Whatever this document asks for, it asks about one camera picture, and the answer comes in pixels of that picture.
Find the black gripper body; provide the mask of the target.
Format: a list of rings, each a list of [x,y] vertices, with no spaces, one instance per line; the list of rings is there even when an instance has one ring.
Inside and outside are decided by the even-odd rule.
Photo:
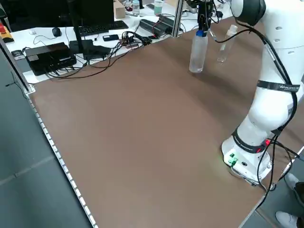
[[[199,0],[198,3],[199,14],[203,16],[212,16],[213,1],[212,0]]]

